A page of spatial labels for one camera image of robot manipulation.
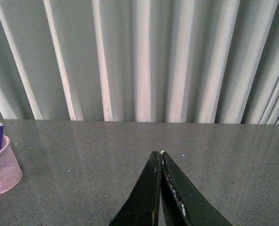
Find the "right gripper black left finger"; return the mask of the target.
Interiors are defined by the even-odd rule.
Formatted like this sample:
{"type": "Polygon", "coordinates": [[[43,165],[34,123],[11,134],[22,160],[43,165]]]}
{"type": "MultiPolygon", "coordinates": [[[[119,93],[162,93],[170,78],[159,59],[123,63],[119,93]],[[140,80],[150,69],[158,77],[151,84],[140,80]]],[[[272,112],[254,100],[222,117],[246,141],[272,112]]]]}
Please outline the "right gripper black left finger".
{"type": "Polygon", "coordinates": [[[111,226],[157,226],[159,223],[162,163],[160,154],[153,151],[133,190],[111,226]]]}

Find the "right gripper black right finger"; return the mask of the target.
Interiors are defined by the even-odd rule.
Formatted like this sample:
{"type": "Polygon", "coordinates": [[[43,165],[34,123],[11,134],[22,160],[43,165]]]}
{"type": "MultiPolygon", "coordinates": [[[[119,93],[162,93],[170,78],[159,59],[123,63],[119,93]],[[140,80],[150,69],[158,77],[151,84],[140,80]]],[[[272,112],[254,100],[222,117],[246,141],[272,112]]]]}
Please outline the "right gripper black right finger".
{"type": "Polygon", "coordinates": [[[167,226],[230,226],[173,161],[161,155],[161,201],[167,226]]]}

